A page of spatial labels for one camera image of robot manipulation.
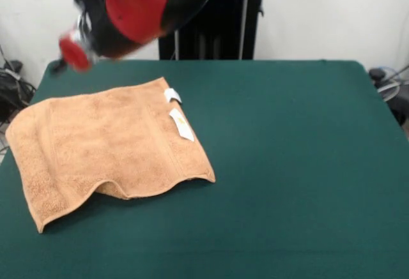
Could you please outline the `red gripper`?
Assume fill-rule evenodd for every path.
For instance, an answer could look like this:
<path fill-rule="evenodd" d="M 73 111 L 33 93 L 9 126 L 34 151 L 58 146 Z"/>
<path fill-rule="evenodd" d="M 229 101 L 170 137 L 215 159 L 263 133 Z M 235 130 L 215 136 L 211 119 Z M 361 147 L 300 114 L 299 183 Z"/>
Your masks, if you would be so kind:
<path fill-rule="evenodd" d="M 79 28 L 63 34 L 59 38 L 59 48 L 62 58 L 52 65 L 51 74 L 60 74 L 68 65 L 76 71 L 87 71 L 95 64 L 95 54 Z"/>

